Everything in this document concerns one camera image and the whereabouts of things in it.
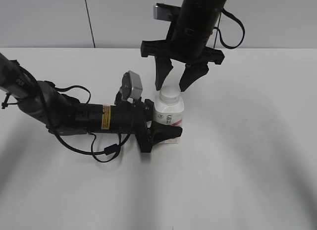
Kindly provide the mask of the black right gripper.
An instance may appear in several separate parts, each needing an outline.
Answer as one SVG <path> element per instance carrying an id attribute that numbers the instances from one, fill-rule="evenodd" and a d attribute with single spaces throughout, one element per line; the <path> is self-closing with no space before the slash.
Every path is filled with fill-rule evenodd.
<path id="1" fill-rule="evenodd" d="M 179 82 L 181 92 L 186 91 L 196 80 L 205 76 L 209 67 L 207 63 L 222 64 L 225 56 L 222 51 L 206 46 L 211 32 L 199 32 L 191 29 L 181 21 L 179 15 L 171 17 L 171 24 L 164 40 L 143 41 L 141 56 L 155 57 L 156 63 L 156 90 L 159 91 L 173 69 L 170 59 L 185 64 L 185 70 Z"/>

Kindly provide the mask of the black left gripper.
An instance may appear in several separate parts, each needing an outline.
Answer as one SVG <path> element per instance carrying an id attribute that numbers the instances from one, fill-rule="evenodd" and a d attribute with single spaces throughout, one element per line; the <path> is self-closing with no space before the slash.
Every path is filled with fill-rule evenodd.
<path id="1" fill-rule="evenodd" d="M 121 101 L 114 106 L 103 106 L 101 131 L 105 133 L 134 134 L 142 153 L 150 153 L 152 147 L 168 139 L 180 137 L 179 126 L 164 125 L 152 121 L 154 102 L 150 99 L 132 103 Z M 150 128 L 147 122 L 152 121 Z"/>

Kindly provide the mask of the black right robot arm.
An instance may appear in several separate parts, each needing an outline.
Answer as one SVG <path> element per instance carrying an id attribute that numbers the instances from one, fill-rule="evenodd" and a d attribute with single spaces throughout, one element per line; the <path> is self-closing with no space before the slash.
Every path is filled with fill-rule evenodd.
<path id="1" fill-rule="evenodd" d="M 181 6 L 156 3 L 154 19 L 169 21 L 164 40 L 143 41 L 141 56 L 154 56 L 156 62 L 156 90 L 160 90 L 172 71 L 172 60 L 185 64 L 179 81 L 184 92 L 209 71 L 208 63 L 220 65 L 224 54 L 207 47 L 207 42 L 227 0 L 183 0 Z"/>

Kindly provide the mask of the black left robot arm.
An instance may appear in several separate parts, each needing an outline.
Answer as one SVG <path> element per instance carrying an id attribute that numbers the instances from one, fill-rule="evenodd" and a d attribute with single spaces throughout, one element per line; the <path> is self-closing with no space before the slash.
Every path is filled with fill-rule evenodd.
<path id="1" fill-rule="evenodd" d="M 141 78 L 132 71 L 124 73 L 113 106 L 82 103 L 65 94 L 70 87 L 57 88 L 50 81 L 38 81 L 18 61 L 1 55 L 0 88 L 6 93 L 6 99 L 13 96 L 22 112 L 45 124 L 60 142 L 63 142 L 62 136 L 72 135 L 116 133 L 119 137 L 126 136 L 95 153 L 63 143 L 83 155 L 118 154 L 130 135 L 135 135 L 141 152 L 149 153 L 154 145 L 182 134 L 179 126 L 154 121 L 154 103 L 142 100 Z"/>

